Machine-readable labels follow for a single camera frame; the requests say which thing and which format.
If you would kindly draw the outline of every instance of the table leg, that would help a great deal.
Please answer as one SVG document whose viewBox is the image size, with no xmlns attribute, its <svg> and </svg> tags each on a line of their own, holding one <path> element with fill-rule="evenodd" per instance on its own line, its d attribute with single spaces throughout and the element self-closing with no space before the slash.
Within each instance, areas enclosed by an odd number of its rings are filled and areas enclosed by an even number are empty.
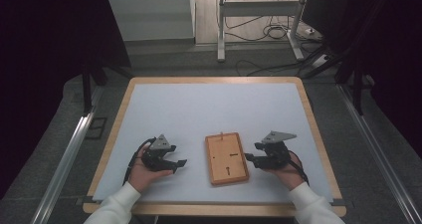
<svg viewBox="0 0 422 224">
<path fill-rule="evenodd" d="M 218 47 L 217 47 L 217 61 L 226 61 L 225 44 L 224 44 L 224 0 L 219 3 L 219 28 L 218 28 Z"/>
<path fill-rule="evenodd" d="M 88 64 L 83 62 L 82 64 L 82 81 L 83 81 L 83 90 L 84 90 L 84 114 L 87 116 L 93 107 L 93 102 L 91 100 L 91 82 L 90 82 L 90 70 Z"/>
<path fill-rule="evenodd" d="M 298 31 L 299 22 L 301 21 L 302 13 L 304 11 L 306 0 L 299 0 L 295 19 L 293 21 L 292 29 L 288 30 L 287 37 L 295 53 L 296 60 L 303 61 L 304 54 L 302 54 L 301 47 L 296 39 L 296 32 Z"/>
</svg>

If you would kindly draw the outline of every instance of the cable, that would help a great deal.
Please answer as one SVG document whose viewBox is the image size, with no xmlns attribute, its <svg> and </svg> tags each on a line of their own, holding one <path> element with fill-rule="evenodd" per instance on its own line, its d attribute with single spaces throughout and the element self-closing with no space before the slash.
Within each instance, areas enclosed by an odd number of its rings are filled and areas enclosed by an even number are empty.
<svg viewBox="0 0 422 224">
<path fill-rule="evenodd" d="M 275 37 L 275 36 L 271 35 L 271 32 L 272 31 L 283 31 L 284 34 L 282 36 L 280 36 L 280 37 Z M 234 37 L 237 37 L 239 39 L 242 39 L 242 40 L 245 40 L 245 41 L 248 41 L 248 42 L 260 41 L 260 40 L 263 40 L 263 39 L 265 39 L 267 37 L 271 37 L 271 38 L 273 38 L 275 40 L 281 40 L 284 37 L 286 37 L 286 35 L 287 35 L 287 32 L 286 32 L 285 29 L 283 29 L 280 26 L 275 26 L 275 25 L 267 25 L 267 26 L 265 26 L 264 29 L 263 29 L 263 33 L 264 33 L 264 36 L 261 37 L 261 38 L 257 38 L 257 39 L 248 39 L 248 38 L 244 38 L 244 37 L 241 37 L 239 35 L 236 35 L 236 34 L 233 34 L 233 33 L 228 33 L 228 32 L 225 32 L 224 34 L 230 35 L 230 36 L 234 36 Z"/>
<path fill-rule="evenodd" d="M 250 77 L 252 75 L 255 75 L 255 74 L 263 72 L 263 71 L 267 71 L 267 72 L 270 72 L 270 73 L 278 73 L 278 72 L 281 72 L 281 71 L 298 68 L 298 71 L 295 74 L 295 76 L 299 77 L 300 74 L 301 74 L 301 70 L 303 68 L 307 67 L 309 64 L 311 64 L 313 59 L 315 58 L 315 56 L 320 54 L 322 51 L 325 51 L 325 48 L 326 48 L 326 44 L 322 44 L 319 48 L 317 48 L 315 51 L 310 53 L 307 56 L 306 59 L 304 59 L 301 62 L 297 62 L 297 63 L 287 64 L 287 65 L 277 65 L 277 66 L 272 66 L 272 67 L 269 67 L 269 68 L 263 68 L 263 67 L 255 64 L 253 62 L 250 62 L 250 61 L 247 61 L 247 60 L 240 60 L 236 63 L 235 68 L 236 68 L 236 72 L 237 72 L 239 77 L 242 77 L 242 75 L 239 72 L 239 64 L 242 63 L 242 62 L 248 63 L 248 64 L 253 65 L 254 67 L 258 68 L 257 71 L 254 71 L 254 72 L 247 74 L 246 77 Z"/>
<path fill-rule="evenodd" d="M 147 141 L 143 142 L 140 147 L 137 149 L 137 151 L 133 154 L 129 165 L 127 166 L 126 174 L 124 175 L 123 185 L 129 180 L 131 169 L 133 168 L 134 161 L 137 159 L 137 154 L 140 152 L 140 150 L 147 144 L 151 143 L 153 144 L 155 142 L 156 138 L 150 138 Z"/>
<path fill-rule="evenodd" d="M 245 24 L 248 24 L 248 23 L 250 23 L 250 22 L 256 21 L 256 20 L 258 20 L 258 19 L 260 19 L 260 18 L 263 18 L 263 17 L 264 17 L 264 16 L 256 17 L 256 18 L 254 18 L 254 19 L 252 19 L 252 20 L 246 21 L 246 22 L 244 22 L 244 23 L 238 24 L 238 25 L 233 26 L 233 27 L 230 27 L 229 25 L 227 25 L 227 17 L 224 17 L 224 22 L 225 22 L 225 24 L 226 24 L 226 27 L 227 27 L 227 28 L 229 28 L 229 29 L 233 29 L 233 28 L 237 28 L 237 27 L 243 26 L 243 25 L 245 25 Z"/>
<path fill-rule="evenodd" d="M 301 160 L 299 159 L 299 157 L 298 157 L 298 155 L 297 154 L 295 154 L 294 152 L 292 152 L 292 151 L 290 151 L 289 150 L 289 152 L 291 152 L 297 159 L 298 159 L 298 161 L 299 161 L 299 164 L 300 165 L 297 165 L 295 162 L 293 162 L 291 159 L 288 161 L 288 163 L 292 166 L 292 167 L 294 167 L 295 168 L 295 170 L 301 175 L 301 177 L 302 177 L 302 179 L 308 184 L 308 185 L 310 185 L 310 181 L 308 180 L 308 176 L 305 174 L 305 171 L 304 171 L 304 167 L 302 166 L 302 162 L 301 162 Z"/>
</svg>

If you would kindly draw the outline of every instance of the wooden board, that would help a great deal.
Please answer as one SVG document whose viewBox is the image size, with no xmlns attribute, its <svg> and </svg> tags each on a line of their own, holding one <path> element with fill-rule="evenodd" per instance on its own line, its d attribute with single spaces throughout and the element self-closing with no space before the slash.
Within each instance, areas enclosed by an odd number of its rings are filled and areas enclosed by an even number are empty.
<svg viewBox="0 0 422 224">
<path fill-rule="evenodd" d="M 205 137 L 211 184 L 227 184 L 249 179 L 239 133 L 220 133 Z"/>
</svg>

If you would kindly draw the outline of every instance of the white sleeve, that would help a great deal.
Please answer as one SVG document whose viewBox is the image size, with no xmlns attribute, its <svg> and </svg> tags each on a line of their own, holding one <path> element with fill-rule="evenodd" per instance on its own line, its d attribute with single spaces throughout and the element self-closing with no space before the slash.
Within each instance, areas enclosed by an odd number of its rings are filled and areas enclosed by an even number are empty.
<svg viewBox="0 0 422 224">
<path fill-rule="evenodd" d="M 301 224 L 327 224 L 344 222 L 332 211 L 324 197 L 316 195 L 304 182 L 293 189 L 291 197 L 297 209 L 296 219 Z"/>
<path fill-rule="evenodd" d="M 139 197 L 140 193 L 127 182 L 117 193 L 104 200 L 85 223 L 127 224 L 131 218 L 130 209 Z"/>
</svg>

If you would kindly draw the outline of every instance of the gray floor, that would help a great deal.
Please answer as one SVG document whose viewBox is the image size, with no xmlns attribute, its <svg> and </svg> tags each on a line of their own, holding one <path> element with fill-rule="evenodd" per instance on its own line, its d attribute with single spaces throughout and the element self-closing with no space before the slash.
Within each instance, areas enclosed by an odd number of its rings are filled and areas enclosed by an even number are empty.
<svg viewBox="0 0 422 224">
<path fill-rule="evenodd" d="M 127 50 L 137 76 L 245 76 L 258 70 L 241 62 L 253 62 L 261 68 L 295 62 L 288 44 L 228 46 L 225 63 L 217 63 L 215 47 L 189 44 L 156 44 L 148 47 L 131 43 Z M 80 201 L 88 192 L 106 144 L 114 118 L 124 95 L 128 79 L 105 69 L 105 85 L 96 118 L 105 118 L 102 135 L 92 129 L 81 146 L 49 223 L 82 223 Z M 271 69 L 255 76 L 293 76 L 297 69 Z M 314 114 L 338 185 L 347 205 L 346 223 L 406 223 L 366 143 L 333 81 L 335 68 L 304 80 Z M 51 125 L 34 154 L 28 160 L 5 197 L 0 202 L 0 222 L 29 223 L 47 185 L 65 151 L 82 115 L 82 80 L 76 77 L 64 87 L 64 97 Z M 362 95 L 364 116 L 379 139 L 389 160 L 418 206 L 422 204 L 422 168 L 419 156 L 383 115 L 369 90 Z"/>
</svg>

